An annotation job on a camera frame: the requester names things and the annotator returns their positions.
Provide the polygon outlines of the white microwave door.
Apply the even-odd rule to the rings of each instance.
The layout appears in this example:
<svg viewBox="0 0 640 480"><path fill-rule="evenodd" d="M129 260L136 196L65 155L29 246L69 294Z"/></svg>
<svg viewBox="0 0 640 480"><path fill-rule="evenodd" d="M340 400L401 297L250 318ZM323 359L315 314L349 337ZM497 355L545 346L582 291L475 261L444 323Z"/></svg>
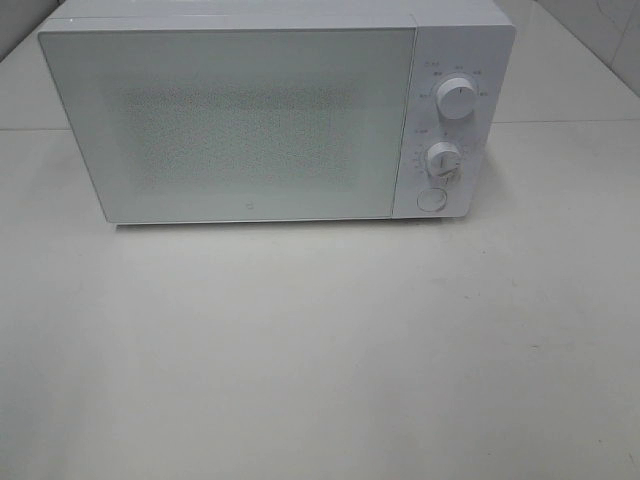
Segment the white microwave door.
<svg viewBox="0 0 640 480"><path fill-rule="evenodd" d="M115 224L386 218L410 29L44 33Z"/></svg>

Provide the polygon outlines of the white timer knob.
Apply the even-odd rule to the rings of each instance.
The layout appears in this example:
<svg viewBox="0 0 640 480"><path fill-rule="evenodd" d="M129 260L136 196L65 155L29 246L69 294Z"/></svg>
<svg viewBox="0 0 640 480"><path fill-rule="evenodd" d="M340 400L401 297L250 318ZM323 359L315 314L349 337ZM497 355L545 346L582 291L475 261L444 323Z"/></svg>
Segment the white timer knob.
<svg viewBox="0 0 640 480"><path fill-rule="evenodd" d="M445 179L459 173L462 158L462 153L455 144L438 142L426 150L424 162L431 177Z"/></svg>

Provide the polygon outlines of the upper white power knob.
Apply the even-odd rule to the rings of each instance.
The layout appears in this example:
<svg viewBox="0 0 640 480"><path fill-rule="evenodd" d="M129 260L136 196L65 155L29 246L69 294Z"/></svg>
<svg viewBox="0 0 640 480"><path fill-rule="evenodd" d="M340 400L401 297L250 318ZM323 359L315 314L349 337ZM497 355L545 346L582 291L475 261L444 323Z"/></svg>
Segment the upper white power knob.
<svg viewBox="0 0 640 480"><path fill-rule="evenodd" d="M479 95L476 82L464 74L443 79L434 93L438 112L446 120L461 120L469 116Z"/></svg>

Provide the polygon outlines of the white microwave oven body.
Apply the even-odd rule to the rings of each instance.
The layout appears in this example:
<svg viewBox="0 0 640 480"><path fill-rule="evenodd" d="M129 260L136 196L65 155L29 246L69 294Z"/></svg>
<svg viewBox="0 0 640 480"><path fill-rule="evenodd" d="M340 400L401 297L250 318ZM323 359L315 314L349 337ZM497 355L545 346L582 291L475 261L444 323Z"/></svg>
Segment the white microwave oven body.
<svg viewBox="0 0 640 480"><path fill-rule="evenodd" d="M390 216L193 223L462 217L471 205L516 36L514 25L491 1L67 1L43 23L38 41L41 47L44 33L382 29L414 33ZM479 95L469 116L446 120L438 112L434 90L455 74L470 76ZM428 174L425 153L438 142L460 149L457 175L438 179ZM439 212L426 213L416 200L431 187L447 192L447 204Z"/></svg>

